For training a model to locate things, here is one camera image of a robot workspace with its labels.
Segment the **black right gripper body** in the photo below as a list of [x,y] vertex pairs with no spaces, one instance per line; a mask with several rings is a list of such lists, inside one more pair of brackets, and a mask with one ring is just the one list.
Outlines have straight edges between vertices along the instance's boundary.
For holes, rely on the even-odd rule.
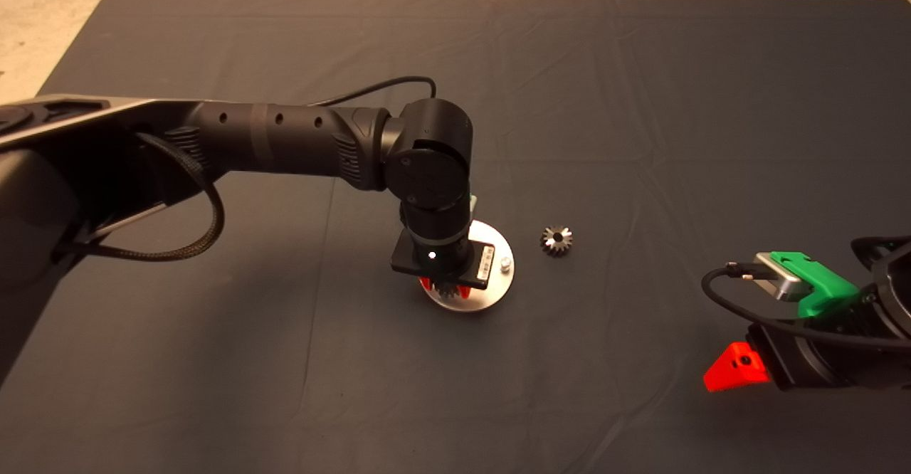
[[819,387],[819,364],[806,340],[759,324],[748,326],[746,338],[777,389],[796,391]]

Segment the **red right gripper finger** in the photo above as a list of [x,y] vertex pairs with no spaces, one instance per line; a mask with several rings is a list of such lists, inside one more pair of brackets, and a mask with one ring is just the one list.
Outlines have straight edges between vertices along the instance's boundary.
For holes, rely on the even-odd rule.
[[703,384],[708,391],[741,389],[769,382],[771,376],[764,361],[745,341],[729,344],[703,374]]

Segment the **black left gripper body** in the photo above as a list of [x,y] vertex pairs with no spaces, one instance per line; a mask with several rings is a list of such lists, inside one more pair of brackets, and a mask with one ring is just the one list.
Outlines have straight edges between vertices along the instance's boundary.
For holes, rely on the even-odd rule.
[[433,285],[488,289],[495,245],[466,235],[452,243],[430,244],[404,230],[391,254],[391,269],[426,278]]

